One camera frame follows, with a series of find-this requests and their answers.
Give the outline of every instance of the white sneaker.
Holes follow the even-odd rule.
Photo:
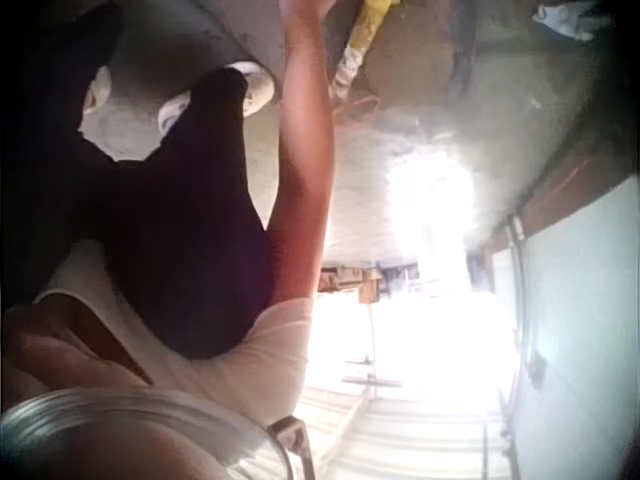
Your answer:
[[[253,115],[262,109],[273,98],[275,85],[271,74],[255,62],[236,62],[225,68],[233,68],[247,80],[247,93],[242,104],[242,114],[245,117]],[[183,92],[167,101],[158,112],[158,128],[165,136],[182,112],[191,102],[191,92]]]
[[[111,94],[111,74],[109,69],[100,67],[96,78],[89,84],[89,89],[84,97],[84,105],[82,111],[87,114],[91,113],[105,104]]]

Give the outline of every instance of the bright light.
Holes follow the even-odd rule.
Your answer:
[[[469,173],[451,153],[425,149],[387,174],[391,225],[406,255],[417,255],[425,227],[461,236],[472,225],[474,191]]]

